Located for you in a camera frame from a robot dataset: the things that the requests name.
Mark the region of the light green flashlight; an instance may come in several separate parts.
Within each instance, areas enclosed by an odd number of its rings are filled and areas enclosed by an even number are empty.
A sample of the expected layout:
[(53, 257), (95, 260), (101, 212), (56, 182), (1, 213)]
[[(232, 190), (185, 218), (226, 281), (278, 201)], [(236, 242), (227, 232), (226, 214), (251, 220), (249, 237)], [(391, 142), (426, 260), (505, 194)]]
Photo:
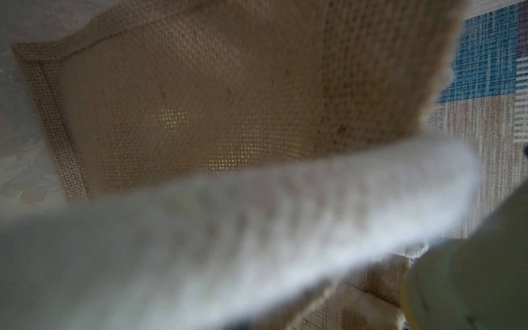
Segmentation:
[(400, 303), (411, 329), (526, 329), (527, 184), (471, 237), (415, 261)]

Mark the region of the burlap tote bag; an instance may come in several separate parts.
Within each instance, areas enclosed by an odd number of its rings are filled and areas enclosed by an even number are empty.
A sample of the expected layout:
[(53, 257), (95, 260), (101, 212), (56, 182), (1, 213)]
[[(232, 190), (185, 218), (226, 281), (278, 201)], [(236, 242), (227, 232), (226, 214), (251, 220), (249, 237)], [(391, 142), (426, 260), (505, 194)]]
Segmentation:
[(124, 1), (18, 43), (70, 206), (1, 227), (2, 329), (400, 329), (479, 161), (423, 125), (465, 1)]

